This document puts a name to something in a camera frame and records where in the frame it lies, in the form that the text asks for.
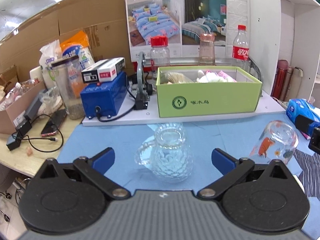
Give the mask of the grey metal sealer frame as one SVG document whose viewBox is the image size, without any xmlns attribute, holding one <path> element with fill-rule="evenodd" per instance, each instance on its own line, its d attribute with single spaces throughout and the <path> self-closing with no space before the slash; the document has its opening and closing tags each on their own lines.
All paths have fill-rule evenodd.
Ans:
<svg viewBox="0 0 320 240">
<path fill-rule="evenodd" d="M 193 66 L 193 65 L 199 65 L 199 58 L 198 57 L 174 57 L 170 59 L 170 64 L 172 66 Z M 149 72 L 148 70 L 144 70 L 144 67 L 150 67 L 151 66 L 151 60 L 145 58 L 145 54 L 141 51 L 138 54 L 138 60 L 137 60 L 137 70 L 136 70 L 136 76 L 137 76 L 137 101 L 149 101 L 150 100 L 150 94 L 148 94 L 148 82 L 146 81 L 146 78 L 144 77 L 144 72 Z M 216 58 L 215 59 L 215 66 L 234 66 L 238 67 L 238 65 L 235 63 L 233 59 L 230 58 Z M 257 67 L 257 65 L 249 60 L 248 63 L 249 69 L 253 69 L 256 72 L 256 75 L 253 75 L 253 77 L 256 77 L 259 81 L 263 82 L 263 76 L 261 74 L 260 69 Z"/>
</svg>

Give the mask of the blue sealer machine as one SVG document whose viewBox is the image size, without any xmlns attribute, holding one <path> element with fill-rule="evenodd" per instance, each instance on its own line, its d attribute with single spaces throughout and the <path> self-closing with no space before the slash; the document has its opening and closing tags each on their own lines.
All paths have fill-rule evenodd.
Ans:
<svg viewBox="0 0 320 240">
<path fill-rule="evenodd" d="M 92 83 L 85 87 L 81 93 L 81 101 L 87 118 L 97 116 L 114 117 L 118 114 L 127 94 L 127 75 L 120 72 L 110 82 L 99 85 Z"/>
</svg>

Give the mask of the bedding poster calendar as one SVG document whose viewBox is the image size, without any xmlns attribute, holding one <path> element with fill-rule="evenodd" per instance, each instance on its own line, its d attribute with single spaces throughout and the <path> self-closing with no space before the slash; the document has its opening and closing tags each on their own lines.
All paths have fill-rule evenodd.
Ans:
<svg viewBox="0 0 320 240">
<path fill-rule="evenodd" d="M 166 37 L 171 57 L 198 57 L 201 38 L 212 35 L 215 55 L 225 57 L 227 0 L 125 0 L 132 61 Z"/>
</svg>

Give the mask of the cola plastic bottle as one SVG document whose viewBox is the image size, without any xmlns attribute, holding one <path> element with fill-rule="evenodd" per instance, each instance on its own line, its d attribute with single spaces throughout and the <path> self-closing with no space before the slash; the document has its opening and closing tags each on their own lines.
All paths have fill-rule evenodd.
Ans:
<svg viewBox="0 0 320 240">
<path fill-rule="evenodd" d="M 232 58 L 234 65 L 246 70 L 249 60 L 249 44 L 246 26 L 238 25 L 238 33 L 233 41 Z"/>
</svg>

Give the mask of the red thermos bottle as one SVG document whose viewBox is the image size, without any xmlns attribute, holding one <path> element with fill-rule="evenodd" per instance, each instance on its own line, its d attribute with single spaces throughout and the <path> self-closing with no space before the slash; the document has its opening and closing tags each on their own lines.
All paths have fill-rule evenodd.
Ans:
<svg viewBox="0 0 320 240">
<path fill-rule="evenodd" d="M 273 84 L 273 89 L 271 93 L 271 96 L 276 99 L 280 98 L 281 90 L 283 87 L 284 79 L 285 79 L 288 68 L 289 68 L 289 63 L 286 60 L 278 60 L 277 71 L 274 78 L 274 84 Z"/>
</svg>

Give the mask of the brown cardboard box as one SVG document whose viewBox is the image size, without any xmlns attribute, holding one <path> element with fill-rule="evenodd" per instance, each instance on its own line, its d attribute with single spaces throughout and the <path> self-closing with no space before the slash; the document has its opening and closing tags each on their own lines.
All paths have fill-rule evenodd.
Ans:
<svg viewBox="0 0 320 240">
<path fill-rule="evenodd" d="M 8 94 L 12 90 L 16 83 L 17 67 L 11 66 L 7 70 L 1 72 L 1 102 L 5 100 L 5 94 Z M 1 133 L 11 134 L 15 131 L 15 127 L 18 125 L 18 120 L 23 116 L 23 112 L 27 110 L 32 101 L 36 98 L 39 92 L 45 89 L 43 81 L 37 82 L 34 86 L 27 85 L 28 90 L 15 100 L 8 108 L 1 111 Z"/>
</svg>

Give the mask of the green cardboard box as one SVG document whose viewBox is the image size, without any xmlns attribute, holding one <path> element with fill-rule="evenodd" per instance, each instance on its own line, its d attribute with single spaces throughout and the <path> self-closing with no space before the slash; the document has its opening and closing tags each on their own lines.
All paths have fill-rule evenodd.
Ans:
<svg viewBox="0 0 320 240">
<path fill-rule="evenodd" d="M 197 83 L 197 72 L 223 71 L 236 82 Z M 194 83 L 161 84 L 161 72 L 182 73 Z M 234 66 L 178 66 L 157 70 L 157 105 L 161 118 L 254 112 L 262 82 Z"/>
</svg>

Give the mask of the red cap clear jar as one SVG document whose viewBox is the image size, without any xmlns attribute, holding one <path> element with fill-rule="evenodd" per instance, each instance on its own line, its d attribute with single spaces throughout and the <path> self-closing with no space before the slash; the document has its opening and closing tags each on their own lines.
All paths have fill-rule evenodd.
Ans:
<svg viewBox="0 0 320 240">
<path fill-rule="evenodd" d="M 170 50 L 166 36 L 154 36 L 151 38 L 150 60 L 154 68 L 170 66 Z"/>
</svg>

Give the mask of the clear glass pitcher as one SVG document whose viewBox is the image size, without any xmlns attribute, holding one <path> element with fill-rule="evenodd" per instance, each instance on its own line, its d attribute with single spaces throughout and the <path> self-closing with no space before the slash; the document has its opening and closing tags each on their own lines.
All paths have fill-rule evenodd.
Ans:
<svg viewBox="0 0 320 240">
<path fill-rule="evenodd" d="M 153 139 L 143 142 L 136 151 L 135 162 L 166 183 L 186 180 L 193 170 L 193 154 L 183 124 L 158 125 Z"/>
</svg>

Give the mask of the fish print glass cup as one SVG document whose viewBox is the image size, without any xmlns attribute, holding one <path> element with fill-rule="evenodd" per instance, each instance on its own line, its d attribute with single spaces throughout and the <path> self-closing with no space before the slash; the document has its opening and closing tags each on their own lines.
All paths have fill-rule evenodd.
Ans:
<svg viewBox="0 0 320 240">
<path fill-rule="evenodd" d="M 272 160 L 278 159 L 287 165 L 298 143 L 296 131 L 287 123 L 275 120 L 267 124 L 249 154 L 249 159 L 256 164 L 269 164 Z"/>
</svg>

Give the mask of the pink packaged cloth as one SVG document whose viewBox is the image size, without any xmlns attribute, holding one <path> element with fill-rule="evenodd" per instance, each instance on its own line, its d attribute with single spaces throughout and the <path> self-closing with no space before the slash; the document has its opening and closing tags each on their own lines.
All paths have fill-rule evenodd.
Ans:
<svg viewBox="0 0 320 240">
<path fill-rule="evenodd" d="M 219 71 L 218 76 L 223 78 L 226 82 L 236 82 L 234 78 L 232 78 L 230 75 L 226 74 L 223 71 Z"/>
</svg>

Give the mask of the white knotted sock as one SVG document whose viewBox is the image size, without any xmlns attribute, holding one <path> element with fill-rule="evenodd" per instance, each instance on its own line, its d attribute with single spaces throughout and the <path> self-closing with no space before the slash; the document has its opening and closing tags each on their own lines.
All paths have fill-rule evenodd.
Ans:
<svg viewBox="0 0 320 240">
<path fill-rule="evenodd" d="M 196 79 L 197 83 L 218 83 L 218 82 L 226 82 L 223 78 L 218 76 L 218 72 L 211 71 L 202 71 L 199 70 L 197 72 L 198 77 Z"/>
</svg>

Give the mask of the black white small carton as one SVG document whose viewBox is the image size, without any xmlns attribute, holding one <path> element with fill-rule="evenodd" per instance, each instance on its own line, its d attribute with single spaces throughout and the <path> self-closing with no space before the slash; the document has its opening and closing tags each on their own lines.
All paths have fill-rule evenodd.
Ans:
<svg viewBox="0 0 320 240">
<path fill-rule="evenodd" d="M 100 60 L 81 72 L 82 80 L 83 83 L 111 82 L 124 68 L 124 57 Z"/>
</svg>

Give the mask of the beige knitted cloth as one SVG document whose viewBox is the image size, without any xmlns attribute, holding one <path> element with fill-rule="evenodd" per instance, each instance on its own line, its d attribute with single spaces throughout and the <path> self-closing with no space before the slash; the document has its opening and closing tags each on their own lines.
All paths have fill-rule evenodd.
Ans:
<svg viewBox="0 0 320 240">
<path fill-rule="evenodd" d="M 193 80 L 188 78 L 182 73 L 178 72 L 161 72 L 160 73 L 161 84 L 164 83 L 194 83 Z"/>
</svg>

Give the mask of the blue tissue pack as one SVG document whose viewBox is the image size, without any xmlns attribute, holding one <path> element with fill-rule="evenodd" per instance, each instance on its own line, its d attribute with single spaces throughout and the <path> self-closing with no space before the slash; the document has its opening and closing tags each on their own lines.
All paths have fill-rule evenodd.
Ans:
<svg viewBox="0 0 320 240">
<path fill-rule="evenodd" d="M 294 125 L 298 115 L 303 115 L 313 121 L 319 122 L 319 108 L 309 104 L 305 99 L 290 99 L 286 114 Z"/>
</svg>

